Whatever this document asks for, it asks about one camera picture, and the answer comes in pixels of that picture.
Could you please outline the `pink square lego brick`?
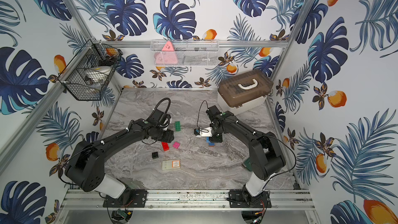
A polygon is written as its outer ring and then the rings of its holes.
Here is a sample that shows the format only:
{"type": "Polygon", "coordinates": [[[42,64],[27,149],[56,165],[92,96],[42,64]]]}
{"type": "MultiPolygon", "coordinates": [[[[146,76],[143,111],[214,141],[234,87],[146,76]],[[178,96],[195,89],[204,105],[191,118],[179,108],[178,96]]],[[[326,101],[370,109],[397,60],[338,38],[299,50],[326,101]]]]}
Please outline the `pink square lego brick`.
{"type": "Polygon", "coordinates": [[[176,149],[178,149],[179,146],[180,146],[180,143],[178,143],[178,142],[175,142],[175,143],[173,144],[173,147],[176,148],[176,149]]]}

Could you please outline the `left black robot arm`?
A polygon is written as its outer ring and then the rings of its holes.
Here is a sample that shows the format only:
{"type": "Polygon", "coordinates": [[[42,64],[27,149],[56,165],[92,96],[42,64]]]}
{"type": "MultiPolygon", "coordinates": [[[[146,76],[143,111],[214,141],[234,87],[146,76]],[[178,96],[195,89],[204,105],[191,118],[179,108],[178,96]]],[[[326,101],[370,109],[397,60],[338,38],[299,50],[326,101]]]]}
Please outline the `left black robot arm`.
{"type": "Polygon", "coordinates": [[[78,143],[66,165],[66,176],[85,192],[96,191],[126,204],[132,189],[106,174],[105,163],[121,150],[145,139],[171,143],[174,140],[174,131],[168,129],[171,119],[170,114],[155,110],[147,119],[132,120],[125,129],[107,138],[78,143]]]}

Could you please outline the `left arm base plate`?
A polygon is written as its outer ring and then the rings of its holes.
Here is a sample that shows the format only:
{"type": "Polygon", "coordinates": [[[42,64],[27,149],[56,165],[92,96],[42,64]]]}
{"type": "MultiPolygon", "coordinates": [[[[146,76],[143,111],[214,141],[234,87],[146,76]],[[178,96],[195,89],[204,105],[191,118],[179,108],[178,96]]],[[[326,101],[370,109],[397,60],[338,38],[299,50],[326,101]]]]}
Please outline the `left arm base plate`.
{"type": "Polygon", "coordinates": [[[106,196],[103,207],[105,208],[144,208],[148,191],[143,189],[126,189],[122,195],[114,199],[106,196]]]}

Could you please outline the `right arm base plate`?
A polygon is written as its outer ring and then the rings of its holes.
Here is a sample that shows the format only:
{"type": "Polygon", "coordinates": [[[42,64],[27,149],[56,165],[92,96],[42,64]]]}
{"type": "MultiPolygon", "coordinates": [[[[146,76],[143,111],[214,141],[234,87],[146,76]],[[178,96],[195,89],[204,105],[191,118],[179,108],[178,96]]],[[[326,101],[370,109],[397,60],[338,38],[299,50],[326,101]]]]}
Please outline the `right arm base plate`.
{"type": "Polygon", "coordinates": [[[247,190],[230,190],[226,200],[230,208],[271,208],[270,192],[263,191],[253,197],[247,190]]]}

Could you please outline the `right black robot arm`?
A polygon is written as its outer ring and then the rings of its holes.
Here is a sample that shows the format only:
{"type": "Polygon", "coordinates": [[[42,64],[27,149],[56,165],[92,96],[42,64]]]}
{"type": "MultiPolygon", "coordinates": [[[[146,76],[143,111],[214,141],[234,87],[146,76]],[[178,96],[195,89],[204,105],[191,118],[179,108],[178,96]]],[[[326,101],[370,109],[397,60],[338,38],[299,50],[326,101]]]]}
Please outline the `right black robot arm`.
{"type": "Polygon", "coordinates": [[[231,112],[221,112],[216,106],[208,108],[206,115],[210,120],[210,142],[222,143],[223,135],[230,134],[248,148],[252,175],[244,191],[252,198],[259,196],[267,182],[286,165],[278,139],[271,132],[251,128],[231,112]]]}

